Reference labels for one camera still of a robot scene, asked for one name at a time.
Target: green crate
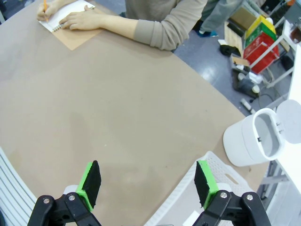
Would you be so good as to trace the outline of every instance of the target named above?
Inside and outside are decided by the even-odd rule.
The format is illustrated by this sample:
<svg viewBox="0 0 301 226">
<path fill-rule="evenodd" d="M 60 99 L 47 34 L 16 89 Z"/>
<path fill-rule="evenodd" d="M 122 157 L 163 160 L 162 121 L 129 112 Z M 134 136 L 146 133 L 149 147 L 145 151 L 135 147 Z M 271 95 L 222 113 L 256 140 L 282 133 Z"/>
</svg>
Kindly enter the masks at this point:
<svg viewBox="0 0 301 226">
<path fill-rule="evenodd" d="M 247 46 L 250 45 L 252 43 L 252 41 L 254 41 L 259 35 L 261 35 L 262 32 L 266 33 L 274 41 L 276 41 L 276 39 L 277 39 L 276 34 L 273 31 L 271 31 L 267 27 L 267 25 L 265 25 L 264 23 L 260 23 L 256 27 L 256 29 L 252 32 L 252 34 L 246 39 L 246 41 L 245 41 L 245 48 L 247 48 Z"/>
</svg>

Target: brown tabletop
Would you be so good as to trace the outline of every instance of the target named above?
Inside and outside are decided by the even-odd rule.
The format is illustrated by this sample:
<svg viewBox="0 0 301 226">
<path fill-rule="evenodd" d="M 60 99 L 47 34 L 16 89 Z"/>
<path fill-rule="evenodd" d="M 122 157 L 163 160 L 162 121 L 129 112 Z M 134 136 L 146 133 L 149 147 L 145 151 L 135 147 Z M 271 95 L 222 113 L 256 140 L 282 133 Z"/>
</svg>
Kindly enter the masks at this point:
<svg viewBox="0 0 301 226">
<path fill-rule="evenodd" d="M 98 160 L 95 216 L 142 225 L 243 115 L 174 54 L 102 32 L 70 51 L 35 19 L 0 26 L 0 146 L 39 197 L 60 197 Z M 254 190 L 266 164 L 234 167 Z"/>
</svg>

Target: hand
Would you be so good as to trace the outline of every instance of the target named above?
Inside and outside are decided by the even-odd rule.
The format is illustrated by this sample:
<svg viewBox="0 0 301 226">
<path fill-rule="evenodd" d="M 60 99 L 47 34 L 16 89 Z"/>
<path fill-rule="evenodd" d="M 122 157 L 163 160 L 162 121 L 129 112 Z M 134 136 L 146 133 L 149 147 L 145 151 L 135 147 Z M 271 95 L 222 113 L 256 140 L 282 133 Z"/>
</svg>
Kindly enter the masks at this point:
<svg viewBox="0 0 301 226">
<path fill-rule="evenodd" d="M 60 21 L 62 28 L 70 30 L 93 30 L 102 27 L 102 21 L 105 15 L 99 14 L 85 6 L 85 11 L 70 13 Z"/>
<path fill-rule="evenodd" d="M 47 10 L 45 11 L 44 3 L 41 3 L 38 12 L 37 12 L 37 19 L 40 21 L 46 21 L 49 19 L 54 13 L 56 13 L 59 9 L 59 5 L 57 2 L 53 1 L 47 3 Z"/>
</svg>

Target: red crate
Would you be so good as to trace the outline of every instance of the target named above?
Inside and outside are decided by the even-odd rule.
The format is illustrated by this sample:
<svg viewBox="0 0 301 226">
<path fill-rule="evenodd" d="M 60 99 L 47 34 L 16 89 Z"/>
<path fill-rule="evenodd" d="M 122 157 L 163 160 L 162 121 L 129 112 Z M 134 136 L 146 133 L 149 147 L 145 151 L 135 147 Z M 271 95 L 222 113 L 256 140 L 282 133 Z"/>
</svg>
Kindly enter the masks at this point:
<svg viewBox="0 0 301 226">
<path fill-rule="evenodd" d="M 264 53 L 272 44 L 274 40 L 266 33 L 262 33 L 258 36 L 247 48 L 244 50 L 244 59 L 248 60 L 252 64 L 258 59 L 262 53 Z M 275 59 L 279 58 L 278 46 L 275 46 L 261 61 L 259 61 L 252 71 L 256 74 L 261 73 L 266 69 Z"/>
</svg>

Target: gray floor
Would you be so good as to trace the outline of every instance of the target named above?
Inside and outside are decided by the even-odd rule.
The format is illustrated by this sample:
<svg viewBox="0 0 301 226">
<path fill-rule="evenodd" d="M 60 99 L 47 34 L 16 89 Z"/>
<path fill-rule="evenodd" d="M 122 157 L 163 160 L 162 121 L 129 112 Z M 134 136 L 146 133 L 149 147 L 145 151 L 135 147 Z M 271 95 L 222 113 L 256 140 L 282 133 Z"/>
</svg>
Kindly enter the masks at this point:
<svg viewBox="0 0 301 226">
<path fill-rule="evenodd" d="M 8 0 L 6 3 L 7 11 L 4 15 L 9 18 L 18 10 L 23 8 L 24 2 L 18 0 Z M 96 2 L 111 9 L 116 13 L 124 12 L 124 0 L 96 0 Z M 190 32 L 190 38 L 186 40 L 175 52 L 180 59 L 193 68 L 200 76 L 212 84 L 219 92 L 221 92 L 233 105 L 235 105 L 244 115 L 250 113 L 240 104 L 240 100 L 245 98 L 251 100 L 247 95 L 236 92 L 232 88 L 230 60 L 223 56 L 219 51 L 218 39 L 224 38 L 223 26 L 217 30 L 219 37 L 200 38 L 194 31 Z M 280 62 L 275 62 L 271 67 L 275 78 L 285 72 Z M 275 89 L 264 89 L 262 94 L 269 94 L 274 100 L 288 92 L 291 77 L 287 76 L 284 80 L 275 86 Z M 267 95 L 254 100 L 251 106 L 255 110 L 265 107 L 271 102 L 271 98 Z"/>
</svg>

